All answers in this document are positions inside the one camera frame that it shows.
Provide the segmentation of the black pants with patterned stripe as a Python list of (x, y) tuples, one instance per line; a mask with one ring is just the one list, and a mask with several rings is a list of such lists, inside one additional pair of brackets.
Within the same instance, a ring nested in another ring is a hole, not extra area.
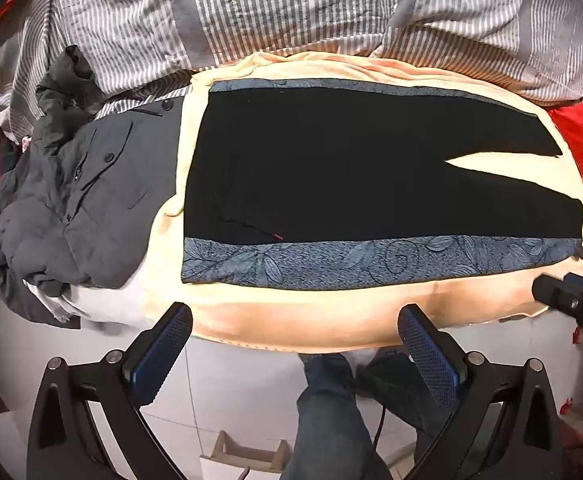
[(342, 79), (216, 82), (184, 200), (185, 283), (345, 290), (583, 258), (583, 205), (459, 168), (556, 162), (530, 113), (459, 90)]

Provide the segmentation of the cardboard box on floor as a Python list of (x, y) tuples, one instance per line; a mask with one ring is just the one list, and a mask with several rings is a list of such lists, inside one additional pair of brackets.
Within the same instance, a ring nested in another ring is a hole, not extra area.
[(221, 430), (208, 458), (228, 466), (248, 467), (267, 474), (281, 474), (289, 463), (293, 450), (286, 440), (278, 440), (273, 451), (249, 448), (239, 444), (226, 431)]

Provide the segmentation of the person leg in jeans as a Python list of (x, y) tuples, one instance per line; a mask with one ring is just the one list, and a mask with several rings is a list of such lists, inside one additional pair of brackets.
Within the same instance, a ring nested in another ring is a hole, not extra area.
[(307, 388), (297, 401), (298, 432), (284, 479), (389, 479), (357, 408), (354, 377), (340, 353), (301, 356)]

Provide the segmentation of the peach bed sheet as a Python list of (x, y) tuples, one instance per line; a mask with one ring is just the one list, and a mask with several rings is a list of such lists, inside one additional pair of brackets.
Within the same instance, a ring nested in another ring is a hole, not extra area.
[[(283, 58), (256, 53), (242, 61), (192, 78), (183, 103), (175, 181), (184, 185), (209, 91), (221, 80), (262, 78), (281, 84), (346, 79), (378, 82), (397, 89), (445, 89), (493, 99), (538, 118), (548, 132), (555, 125), (546, 110), (494, 84), (463, 75), (418, 68), (395, 60), (305, 52)], [(147, 327), (175, 301), (194, 315), (197, 337), (252, 349), (325, 353), (389, 346), (398, 339), (395, 321), (406, 304), (418, 304), (440, 327), (478, 324), (543, 312), (531, 285), (533, 269), (475, 278), (412, 283), (333, 292), (293, 292), (229, 284), (185, 284), (183, 260), (184, 192), (159, 209), (148, 252), (134, 275), (119, 289), (75, 286), (75, 310), (90, 321)]]

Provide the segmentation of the dark grey jacket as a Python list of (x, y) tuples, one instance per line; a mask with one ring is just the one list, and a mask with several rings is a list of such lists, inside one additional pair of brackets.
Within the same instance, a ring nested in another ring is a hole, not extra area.
[(146, 254), (154, 217), (176, 190), (183, 101), (104, 118), (104, 97), (78, 47), (65, 48), (35, 91), (43, 115), (0, 178), (0, 298), (15, 314), (69, 330), (32, 292), (120, 288)]

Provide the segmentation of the grey striped duvet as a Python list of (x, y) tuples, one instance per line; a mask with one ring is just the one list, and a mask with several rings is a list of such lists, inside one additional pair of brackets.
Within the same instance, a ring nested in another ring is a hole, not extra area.
[(259, 51), (397, 58), (542, 106), (583, 98), (582, 0), (18, 0), (0, 20), (0, 128), (13, 139), (31, 133), (36, 86), (72, 44), (106, 113)]

